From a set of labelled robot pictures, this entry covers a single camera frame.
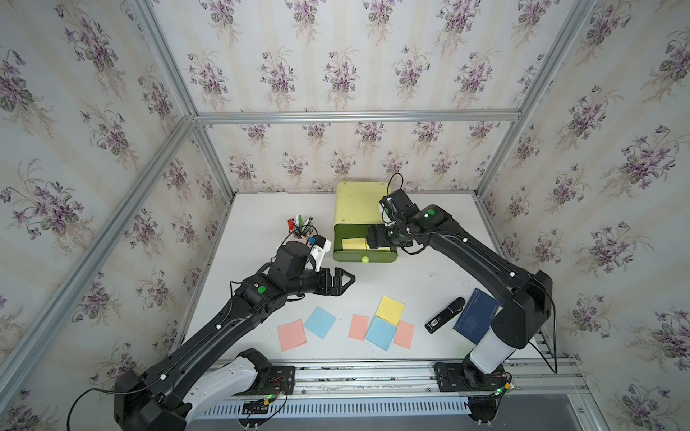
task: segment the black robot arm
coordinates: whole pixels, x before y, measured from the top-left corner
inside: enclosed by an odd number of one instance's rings
[[[453,216],[436,205],[423,210],[402,189],[380,201],[392,224],[371,225],[371,248],[410,247],[416,241],[452,259],[475,277],[504,309],[491,322],[493,333],[513,349],[521,349],[551,316],[551,278],[531,274],[503,259],[470,235]]]
[[[119,377],[115,392],[130,392],[115,395],[115,421],[120,428],[182,431],[192,408],[184,398],[192,386],[230,346],[285,305],[288,296],[339,296],[355,282],[341,268],[335,269],[335,276],[328,268],[305,270],[306,262],[312,260],[309,252],[300,242],[281,245],[275,261],[244,279],[218,314],[180,348],[142,374],[129,370]],[[343,275],[349,278],[344,285]],[[256,361],[257,368],[265,361],[261,354],[248,359]]]

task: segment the blue sticky note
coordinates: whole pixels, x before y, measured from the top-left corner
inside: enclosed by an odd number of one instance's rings
[[[309,320],[304,324],[305,329],[310,330],[320,339],[324,339],[331,326],[335,323],[335,317],[325,312],[323,308],[316,307]]]
[[[374,317],[365,339],[371,341],[383,350],[388,350],[395,337],[397,328],[380,317]]]

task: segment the green drawer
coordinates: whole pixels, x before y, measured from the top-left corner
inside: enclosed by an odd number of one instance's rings
[[[333,260],[336,262],[362,262],[367,257],[369,262],[391,263],[397,259],[397,251],[391,247],[391,251],[382,250],[343,250],[343,239],[366,238],[369,225],[355,225],[341,223],[333,228]]]

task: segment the ventilation grille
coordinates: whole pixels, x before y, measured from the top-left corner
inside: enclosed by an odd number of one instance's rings
[[[226,400],[208,409],[196,419],[243,419],[239,414],[244,401]],[[268,407],[267,414],[252,414],[262,418],[272,415],[284,400],[278,399]],[[467,397],[391,397],[374,399],[289,399],[275,417],[376,417],[422,416],[430,414],[469,414]]]

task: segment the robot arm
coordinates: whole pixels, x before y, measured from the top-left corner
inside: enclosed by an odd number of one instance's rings
[[[119,377],[115,392],[129,392],[115,395],[115,421],[120,428],[182,431],[204,406],[247,390],[261,370],[270,368],[254,349],[242,352],[213,376],[200,379],[230,346],[285,305],[289,295],[339,296],[355,282],[341,268],[335,269],[335,276],[328,268],[305,270],[307,261],[317,267],[307,245],[296,241],[281,245],[275,261],[244,279],[218,314],[180,348],[141,375],[129,370]],[[344,285],[343,275],[349,278]],[[197,386],[204,388],[196,392],[193,387]]]
[[[409,247],[413,240],[452,259],[475,277],[503,306],[491,329],[466,358],[468,386],[478,390],[484,376],[515,349],[521,349],[551,316],[551,278],[542,271],[531,274],[472,237],[453,217],[436,205],[419,211],[402,189],[380,201],[386,225],[369,226],[370,248]]]

